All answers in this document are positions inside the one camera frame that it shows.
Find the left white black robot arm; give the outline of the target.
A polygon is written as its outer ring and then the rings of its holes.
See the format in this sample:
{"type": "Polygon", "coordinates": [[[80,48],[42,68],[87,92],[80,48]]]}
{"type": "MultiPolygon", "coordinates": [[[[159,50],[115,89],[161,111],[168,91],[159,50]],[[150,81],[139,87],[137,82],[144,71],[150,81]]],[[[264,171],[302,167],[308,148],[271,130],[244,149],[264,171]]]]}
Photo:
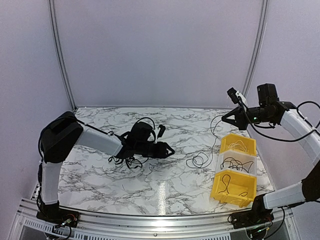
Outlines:
{"type": "Polygon", "coordinates": [[[101,151],[120,162],[125,161],[127,165],[134,161],[136,155],[147,159],[166,159],[175,151],[168,143],[159,141],[165,130],[162,124],[156,127],[139,119],[130,131],[118,135],[84,123],[71,111],[66,111],[50,122],[39,135],[39,213],[53,223],[60,222],[68,215],[60,208],[58,186],[62,164],[74,146],[101,151]]]}

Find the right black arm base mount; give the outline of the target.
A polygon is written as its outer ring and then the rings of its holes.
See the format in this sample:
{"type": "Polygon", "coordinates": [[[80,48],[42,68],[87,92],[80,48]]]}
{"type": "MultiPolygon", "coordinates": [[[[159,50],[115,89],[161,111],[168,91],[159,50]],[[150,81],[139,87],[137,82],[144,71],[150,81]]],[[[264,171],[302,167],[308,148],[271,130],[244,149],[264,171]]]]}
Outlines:
{"type": "Polygon", "coordinates": [[[264,223],[270,223],[274,220],[272,210],[258,212],[250,209],[246,211],[234,212],[229,215],[227,221],[233,225],[234,229],[247,228],[264,223]]]}

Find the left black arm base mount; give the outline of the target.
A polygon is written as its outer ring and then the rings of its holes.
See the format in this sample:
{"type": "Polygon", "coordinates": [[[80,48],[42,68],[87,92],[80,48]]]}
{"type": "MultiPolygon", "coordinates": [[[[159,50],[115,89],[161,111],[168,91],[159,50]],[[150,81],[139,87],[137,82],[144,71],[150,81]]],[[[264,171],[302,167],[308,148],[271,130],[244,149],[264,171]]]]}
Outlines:
{"type": "Polygon", "coordinates": [[[72,228],[76,228],[78,226],[80,213],[77,211],[67,210],[67,209],[59,209],[57,213],[48,213],[47,215],[41,213],[40,211],[37,212],[36,218],[53,223],[56,225],[60,225],[66,220],[71,220],[69,225],[72,228]]]}

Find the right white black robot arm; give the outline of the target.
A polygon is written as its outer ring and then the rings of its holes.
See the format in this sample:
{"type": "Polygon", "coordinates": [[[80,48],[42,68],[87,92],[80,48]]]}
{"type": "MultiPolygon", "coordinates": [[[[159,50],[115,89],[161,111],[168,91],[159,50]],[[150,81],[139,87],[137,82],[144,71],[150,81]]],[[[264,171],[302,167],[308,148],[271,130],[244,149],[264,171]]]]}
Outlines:
{"type": "Polygon", "coordinates": [[[232,111],[222,116],[222,121],[237,127],[240,131],[248,126],[255,129],[255,124],[268,123],[280,125],[293,136],[292,143],[299,143],[312,161],[313,169],[300,182],[258,195],[254,198],[247,219],[258,224],[274,208],[295,207],[320,198],[320,132],[319,125],[313,126],[292,102],[281,101],[276,86],[265,83],[257,87],[257,107],[248,107],[246,98],[233,87],[228,96],[237,105],[232,111]]]}

